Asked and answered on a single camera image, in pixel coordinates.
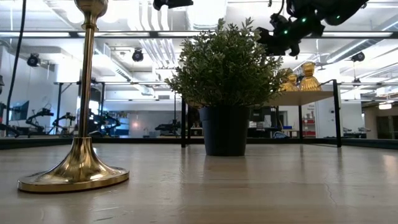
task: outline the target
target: black plant pot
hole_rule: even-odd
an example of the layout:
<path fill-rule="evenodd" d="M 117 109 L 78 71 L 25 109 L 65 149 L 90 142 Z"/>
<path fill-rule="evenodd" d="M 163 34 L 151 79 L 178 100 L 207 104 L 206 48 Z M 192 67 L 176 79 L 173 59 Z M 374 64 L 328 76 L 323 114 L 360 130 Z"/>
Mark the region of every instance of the black plant pot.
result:
<path fill-rule="evenodd" d="M 200 110 L 208 156 L 244 156 L 250 109 L 215 106 Z"/>

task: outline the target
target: green plant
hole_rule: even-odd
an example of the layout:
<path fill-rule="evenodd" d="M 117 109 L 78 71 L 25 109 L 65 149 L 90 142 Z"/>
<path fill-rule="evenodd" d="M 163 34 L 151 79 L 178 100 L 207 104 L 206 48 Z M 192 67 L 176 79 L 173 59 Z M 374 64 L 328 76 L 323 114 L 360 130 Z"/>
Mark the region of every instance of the green plant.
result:
<path fill-rule="evenodd" d="M 193 40 L 183 41 L 180 61 L 173 79 L 166 79 L 171 89 L 187 101 L 202 106 L 261 105 L 279 92 L 284 73 L 276 73 L 281 58 L 266 54 L 258 44 L 258 31 L 253 31 L 251 18 L 239 29 L 235 24 L 205 31 Z"/>

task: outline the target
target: black cable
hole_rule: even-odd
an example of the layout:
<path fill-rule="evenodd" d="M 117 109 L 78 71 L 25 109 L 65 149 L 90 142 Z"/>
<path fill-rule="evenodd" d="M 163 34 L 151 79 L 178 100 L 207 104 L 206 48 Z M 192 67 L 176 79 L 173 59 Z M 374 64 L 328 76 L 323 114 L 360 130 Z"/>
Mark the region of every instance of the black cable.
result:
<path fill-rule="evenodd" d="M 284 7 L 285 7 L 285 0 L 282 0 L 282 6 L 280 7 L 279 12 L 277 13 L 278 15 L 282 12 Z"/>
<path fill-rule="evenodd" d="M 16 52 L 15 52 L 14 68 L 12 69 L 10 91 L 8 93 L 8 98 L 7 98 L 6 126 L 9 125 L 11 96 L 12 96 L 12 91 L 14 89 L 15 76 L 16 76 L 16 73 L 17 73 L 17 66 L 18 66 L 18 59 L 19 59 L 19 52 L 21 51 L 22 38 L 24 36 L 25 16 L 26 16 L 26 0 L 22 0 L 21 28 L 19 29 L 18 44 L 17 44 L 17 49 L 16 49 Z"/>

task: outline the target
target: potted plant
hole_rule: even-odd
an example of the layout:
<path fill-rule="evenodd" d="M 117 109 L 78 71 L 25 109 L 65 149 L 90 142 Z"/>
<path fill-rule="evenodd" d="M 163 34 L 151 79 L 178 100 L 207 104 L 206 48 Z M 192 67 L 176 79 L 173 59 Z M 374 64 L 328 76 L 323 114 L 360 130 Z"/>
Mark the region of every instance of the potted plant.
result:
<path fill-rule="evenodd" d="M 210 156 L 243 156 L 250 107 L 278 95 L 285 80 L 276 73 L 281 59 L 258 44 L 259 32 L 246 19 L 242 28 L 220 19 L 216 31 L 183 41 L 182 67 L 166 83 L 188 102 L 200 105 L 200 119 Z"/>

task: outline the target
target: brass stand base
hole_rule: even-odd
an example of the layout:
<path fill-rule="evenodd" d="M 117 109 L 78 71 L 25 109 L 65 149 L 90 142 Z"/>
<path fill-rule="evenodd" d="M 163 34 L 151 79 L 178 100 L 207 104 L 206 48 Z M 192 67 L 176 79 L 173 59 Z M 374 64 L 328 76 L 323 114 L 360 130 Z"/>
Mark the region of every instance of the brass stand base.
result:
<path fill-rule="evenodd" d="M 74 138 L 71 151 L 59 165 L 19 179 L 18 189 L 37 193 L 71 192 L 106 187 L 128 178 L 128 170 L 100 161 L 91 138 Z"/>

